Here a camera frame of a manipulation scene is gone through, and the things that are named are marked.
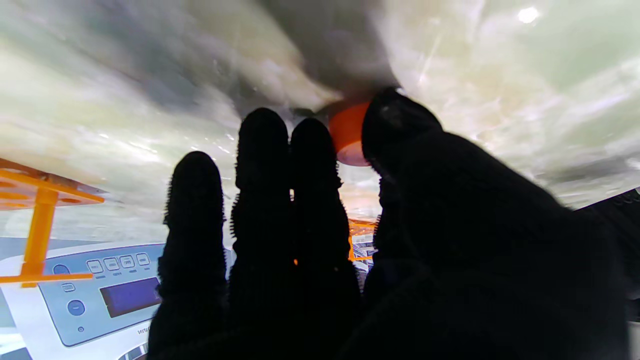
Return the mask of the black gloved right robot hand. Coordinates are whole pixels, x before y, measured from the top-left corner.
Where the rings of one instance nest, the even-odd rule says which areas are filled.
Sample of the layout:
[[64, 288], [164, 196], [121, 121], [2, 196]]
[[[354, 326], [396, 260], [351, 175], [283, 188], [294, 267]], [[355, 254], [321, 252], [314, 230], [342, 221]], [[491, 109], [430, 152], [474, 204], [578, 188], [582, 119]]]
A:
[[238, 130], [226, 277], [218, 167], [176, 167], [148, 360], [630, 360], [623, 264], [607, 226], [566, 208], [423, 105], [366, 109], [381, 216], [365, 287], [329, 130], [258, 108]]

